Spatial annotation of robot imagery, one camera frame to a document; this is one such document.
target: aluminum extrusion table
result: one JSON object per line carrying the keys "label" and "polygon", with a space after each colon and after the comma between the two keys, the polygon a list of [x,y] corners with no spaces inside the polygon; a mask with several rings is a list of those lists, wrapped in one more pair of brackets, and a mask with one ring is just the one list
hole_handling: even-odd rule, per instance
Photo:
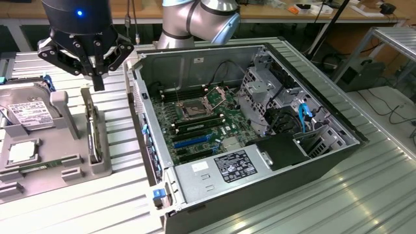
{"label": "aluminum extrusion table", "polygon": [[374,57],[378,50],[382,46],[389,45],[397,52],[405,55],[413,62],[410,66],[406,66],[405,70],[399,73],[397,82],[407,75],[407,73],[416,68],[416,30],[410,27],[379,27],[370,28],[366,32],[357,48],[351,52],[350,56],[346,59],[346,62],[342,63],[342,66],[335,70],[331,80],[334,83],[338,82],[342,77],[350,62],[357,59],[361,51],[363,50],[366,44],[370,42],[371,37],[379,39],[383,43],[378,46],[373,52],[369,54],[369,57]]}
{"label": "aluminum extrusion table", "polygon": [[[235,233],[398,233],[416,226],[414,154],[371,120],[287,42],[275,38],[237,39],[229,44],[269,42],[363,133],[370,143],[321,179],[194,231]],[[18,53],[13,76],[46,71],[54,86],[69,94],[70,111],[82,110],[78,87],[85,80]],[[0,205],[0,230],[11,233],[162,233],[158,217],[145,203],[142,160],[126,110],[122,72],[103,80],[105,91],[91,93],[105,111],[114,173]]]}

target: blue pcie slot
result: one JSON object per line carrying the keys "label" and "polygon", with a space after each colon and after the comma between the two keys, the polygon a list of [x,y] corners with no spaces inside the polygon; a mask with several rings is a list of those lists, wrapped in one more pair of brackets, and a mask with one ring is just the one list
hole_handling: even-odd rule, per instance
{"label": "blue pcie slot", "polygon": [[185,147],[187,145],[194,145],[197,143],[206,142],[209,140],[209,138],[210,138],[210,135],[206,135],[206,136],[202,136],[199,138],[178,142],[178,143],[173,144],[173,148],[177,149],[177,148]]}

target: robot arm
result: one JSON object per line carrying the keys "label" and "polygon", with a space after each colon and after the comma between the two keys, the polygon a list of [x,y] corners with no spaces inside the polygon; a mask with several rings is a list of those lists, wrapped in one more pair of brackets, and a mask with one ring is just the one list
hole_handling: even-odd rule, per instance
{"label": "robot arm", "polygon": [[[133,51],[130,40],[111,25],[107,0],[41,0],[41,3],[50,34],[37,44],[38,57],[71,75],[90,78],[94,91],[103,90],[102,76],[118,68]],[[223,44],[239,22],[234,0],[163,0],[162,8],[157,49],[191,47],[191,35]],[[113,45],[115,48],[103,57]]]}
{"label": "robot arm", "polygon": [[[103,90],[102,75],[118,68],[133,51],[130,40],[115,32],[111,25],[107,0],[41,2],[50,34],[37,44],[38,57],[71,75],[82,74],[90,78],[94,90]],[[113,45],[115,48],[103,58]]]}
{"label": "robot arm", "polygon": [[239,23],[234,0],[163,0],[157,49],[191,47],[193,36],[225,44]]}

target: wooden table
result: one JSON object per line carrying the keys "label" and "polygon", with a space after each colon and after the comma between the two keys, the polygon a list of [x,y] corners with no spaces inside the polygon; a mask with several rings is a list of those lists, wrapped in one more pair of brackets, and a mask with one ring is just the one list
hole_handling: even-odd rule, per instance
{"label": "wooden table", "polygon": [[[162,8],[161,0],[139,0],[135,1],[135,17],[137,23],[161,23]],[[47,25],[45,11],[41,6],[41,0],[33,0],[31,3],[6,3],[0,2],[0,18],[3,17],[1,11],[6,11],[7,19],[0,19],[0,24],[5,25],[13,36],[19,51],[31,51],[23,34],[19,30],[21,25]],[[126,10],[126,0],[110,0],[110,11],[114,24],[123,24],[123,16]],[[323,29],[327,27],[329,21],[335,13],[333,10],[330,15],[321,15],[315,22],[325,23]],[[315,16],[313,14],[294,15],[285,9],[271,8],[259,5],[241,5],[239,9],[241,23],[311,23]],[[345,8],[337,23],[387,23],[393,22],[399,26],[407,16],[399,10],[394,11],[395,18],[391,17],[365,17],[349,7]],[[318,41],[321,33],[317,35],[313,45]]]}

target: power supply label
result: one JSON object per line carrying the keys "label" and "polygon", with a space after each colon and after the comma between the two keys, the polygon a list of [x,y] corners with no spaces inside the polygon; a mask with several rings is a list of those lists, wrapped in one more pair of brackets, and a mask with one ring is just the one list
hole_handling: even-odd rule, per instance
{"label": "power supply label", "polygon": [[51,116],[42,101],[11,104],[7,108],[25,127],[51,123]]}
{"label": "power supply label", "polygon": [[213,159],[222,179],[230,183],[257,173],[243,150]]}

